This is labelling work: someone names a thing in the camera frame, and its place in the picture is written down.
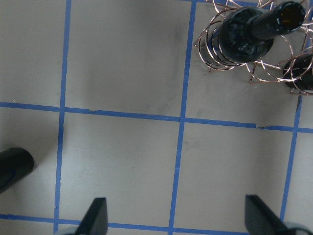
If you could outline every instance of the bottle neck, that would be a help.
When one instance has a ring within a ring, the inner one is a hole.
[[[299,3],[288,1],[252,18],[247,28],[253,38],[267,40],[297,30],[303,23],[304,17],[303,7]]]

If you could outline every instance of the dark glass bottle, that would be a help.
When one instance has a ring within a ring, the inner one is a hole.
[[[255,61],[272,47],[274,37],[289,34],[303,23],[305,11],[296,2],[288,1],[266,11],[257,7],[242,7],[228,15],[207,41],[200,43],[201,53],[209,63],[213,60],[206,45],[219,63],[235,66]]]
[[[307,70],[307,68],[309,67],[311,60],[312,60],[312,54],[306,54],[306,55],[299,56],[295,60],[294,65],[292,67],[292,77],[296,78],[299,75],[301,75],[302,73],[304,73],[305,70]],[[289,66],[290,66],[290,62],[288,62],[285,65],[285,69],[283,70],[283,74],[285,74],[287,72],[287,69],[289,68]],[[291,79],[291,73],[288,72],[284,78],[285,79]],[[301,76],[301,79],[297,79],[294,82],[286,82],[286,84],[290,88],[297,88],[298,87],[304,91],[308,91],[308,90],[313,91],[312,68],[310,68],[303,76]]]
[[[0,193],[30,173],[33,157],[22,148],[10,148],[0,153]]]

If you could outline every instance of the black object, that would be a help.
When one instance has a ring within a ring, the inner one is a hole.
[[[288,228],[257,195],[246,195],[245,225],[250,235],[313,235],[303,228]]]
[[[296,58],[294,65],[292,67],[292,76],[297,77],[305,72],[309,67],[312,60],[312,54],[306,54]],[[290,66],[290,61],[285,65],[283,74],[287,72],[287,69]],[[290,71],[285,75],[285,79],[291,79]],[[297,79],[293,82],[286,82],[290,88],[296,88],[296,86],[302,90],[311,90],[313,91],[313,75],[312,68],[310,68],[300,79]]]
[[[106,235],[108,211],[105,198],[95,198],[74,235]]]
[[[228,15],[206,43],[224,65],[252,62],[270,50],[274,37],[298,29],[304,17],[303,7],[293,1],[271,11],[242,7]]]
[[[0,153],[0,193],[6,191],[15,182],[30,173],[34,160],[29,152],[22,148],[10,148]]]

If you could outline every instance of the black cylindrical object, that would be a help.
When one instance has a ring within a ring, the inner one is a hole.
[[[312,54],[306,54],[299,56],[296,58],[294,65],[292,67],[292,77],[296,78],[299,75],[303,74],[305,70],[309,67],[312,61]],[[285,65],[285,69],[283,70],[283,74],[287,72],[287,69],[290,66],[290,62]],[[291,73],[288,72],[284,79],[291,79]],[[308,71],[301,76],[301,78],[295,80],[294,82],[286,82],[286,84],[290,88],[299,88],[304,91],[313,91],[313,75],[312,75],[312,68],[308,69]]]
[[[252,62],[264,56],[272,47],[274,37],[289,34],[303,23],[305,10],[288,1],[266,11],[258,7],[242,7],[228,15],[211,35],[200,42],[201,54],[209,63],[214,59],[226,66]]]
[[[0,193],[30,173],[34,160],[29,152],[22,148],[10,148],[0,153]]]

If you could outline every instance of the bottle mouth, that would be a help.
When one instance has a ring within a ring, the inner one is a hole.
[[[299,28],[305,17],[305,11],[301,4],[293,1],[283,3],[278,9],[278,24],[283,30],[295,30]]]

